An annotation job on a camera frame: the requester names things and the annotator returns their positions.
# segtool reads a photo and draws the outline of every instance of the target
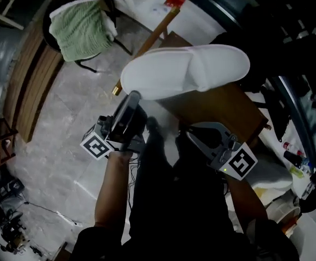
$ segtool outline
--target black pants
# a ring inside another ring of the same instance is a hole
[[[164,140],[151,132],[140,156],[130,215],[130,236],[170,239],[214,235],[219,228],[232,231],[220,176],[185,133],[176,139],[179,160],[172,167],[164,153]]]

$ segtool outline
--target wooden table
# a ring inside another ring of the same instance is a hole
[[[191,46],[171,32],[160,47]],[[252,143],[267,124],[267,118],[235,84],[206,92],[192,91],[158,101],[180,121],[191,125],[197,122],[220,122],[241,142]]]

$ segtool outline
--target bottle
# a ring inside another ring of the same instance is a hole
[[[295,167],[300,167],[302,158],[300,156],[297,156],[296,154],[293,154],[291,152],[285,151],[283,154],[284,158],[287,159],[290,163],[292,163]]]
[[[308,166],[308,167],[312,168],[312,164],[308,158],[303,158],[300,165],[301,166]]]
[[[302,179],[304,178],[304,174],[302,171],[300,171],[297,167],[292,166],[289,170],[292,174],[296,175],[298,178]]]
[[[304,153],[303,153],[301,150],[299,150],[297,147],[295,147],[294,145],[292,145],[292,144],[289,143],[289,142],[285,142],[285,143],[283,144],[283,148],[284,148],[285,150],[287,150],[288,152],[291,152],[291,153],[293,153],[293,154],[297,154],[297,155],[299,155],[299,156],[304,156]]]

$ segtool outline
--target person's arm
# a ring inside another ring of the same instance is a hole
[[[252,220],[268,219],[262,202],[246,180],[239,181],[228,175],[226,179],[236,215],[244,232]]]
[[[125,216],[129,160],[131,153],[112,152],[109,154],[103,184],[95,207],[95,226],[113,231],[122,236]]]

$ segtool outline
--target person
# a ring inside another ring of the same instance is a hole
[[[129,161],[132,154],[109,154],[95,207],[95,225],[78,236],[70,261],[88,260],[299,260],[279,226],[268,220],[261,201],[246,181],[226,176],[244,231],[228,217],[222,175],[206,165],[182,130],[176,139],[179,160],[171,167],[159,125],[150,132],[134,187],[130,237],[121,245],[125,225]]]

